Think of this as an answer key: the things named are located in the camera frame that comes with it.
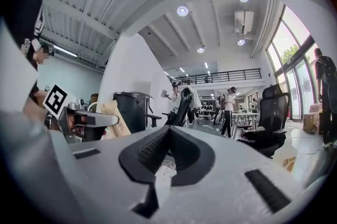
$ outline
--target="fluorescent light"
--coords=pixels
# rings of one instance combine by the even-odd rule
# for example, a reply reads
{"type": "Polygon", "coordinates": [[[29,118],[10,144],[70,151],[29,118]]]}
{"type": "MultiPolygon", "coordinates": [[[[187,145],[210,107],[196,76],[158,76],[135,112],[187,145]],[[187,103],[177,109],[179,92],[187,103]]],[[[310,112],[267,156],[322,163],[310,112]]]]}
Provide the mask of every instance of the fluorescent light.
{"type": "Polygon", "coordinates": [[[72,52],[70,52],[70,51],[67,51],[66,49],[63,49],[63,48],[61,48],[61,47],[58,47],[58,46],[56,46],[56,45],[54,45],[54,48],[57,49],[57,50],[59,50],[59,51],[61,51],[61,52],[64,52],[64,53],[66,53],[66,54],[69,54],[69,55],[71,55],[71,56],[73,56],[73,57],[77,57],[77,54],[74,54],[74,53],[72,53],[72,52]]]}

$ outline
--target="tree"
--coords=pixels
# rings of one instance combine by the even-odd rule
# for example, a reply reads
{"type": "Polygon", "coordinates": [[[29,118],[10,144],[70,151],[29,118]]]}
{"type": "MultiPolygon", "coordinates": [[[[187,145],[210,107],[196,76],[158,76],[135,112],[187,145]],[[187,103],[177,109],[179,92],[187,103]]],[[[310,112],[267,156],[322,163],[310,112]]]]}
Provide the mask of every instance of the tree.
{"type": "MultiPolygon", "coordinates": [[[[283,64],[285,64],[297,51],[298,51],[299,47],[294,44],[293,46],[291,46],[289,49],[283,51],[283,54],[281,55],[281,61],[283,64]]],[[[310,62],[310,57],[307,56],[306,57],[308,62],[310,62]]],[[[297,69],[300,68],[302,65],[304,65],[304,61],[301,61],[298,65],[297,65],[297,69]]]]}

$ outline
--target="backpack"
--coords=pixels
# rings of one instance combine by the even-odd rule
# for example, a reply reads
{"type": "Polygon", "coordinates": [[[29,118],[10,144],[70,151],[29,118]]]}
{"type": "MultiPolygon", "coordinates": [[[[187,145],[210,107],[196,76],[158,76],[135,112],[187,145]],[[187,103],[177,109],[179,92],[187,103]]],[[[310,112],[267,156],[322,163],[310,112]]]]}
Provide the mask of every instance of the backpack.
{"type": "Polygon", "coordinates": [[[337,82],[337,72],[335,64],[332,59],[328,56],[322,56],[320,59],[317,59],[323,65],[323,76],[322,80],[327,85],[337,82]]]}

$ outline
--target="black mesh chair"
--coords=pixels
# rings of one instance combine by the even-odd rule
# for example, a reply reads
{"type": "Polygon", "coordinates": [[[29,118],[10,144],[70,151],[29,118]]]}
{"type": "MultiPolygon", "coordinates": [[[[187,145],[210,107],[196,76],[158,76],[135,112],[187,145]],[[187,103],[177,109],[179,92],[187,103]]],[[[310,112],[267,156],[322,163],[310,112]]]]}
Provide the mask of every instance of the black mesh chair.
{"type": "Polygon", "coordinates": [[[190,90],[187,87],[181,91],[180,96],[181,100],[177,114],[163,113],[168,117],[168,120],[165,123],[165,125],[183,126],[185,124],[186,114],[190,108],[190,104],[192,103],[193,97],[190,90]]]}
{"type": "Polygon", "coordinates": [[[289,93],[282,93],[280,86],[273,85],[266,88],[260,101],[260,121],[259,126],[265,128],[264,131],[250,131],[244,133],[242,137],[250,140],[243,142],[256,149],[266,157],[271,157],[275,150],[284,144],[284,130],[286,117],[289,109],[289,93]]]}

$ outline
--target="balcony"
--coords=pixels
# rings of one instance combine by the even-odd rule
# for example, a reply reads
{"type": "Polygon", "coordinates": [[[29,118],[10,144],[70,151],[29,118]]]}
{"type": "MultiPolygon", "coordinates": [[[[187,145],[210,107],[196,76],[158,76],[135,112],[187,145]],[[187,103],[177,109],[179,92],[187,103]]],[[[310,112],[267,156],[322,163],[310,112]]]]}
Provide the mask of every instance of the balcony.
{"type": "Polygon", "coordinates": [[[262,79],[260,69],[238,70],[201,74],[170,79],[172,85],[209,84],[262,79]]]}

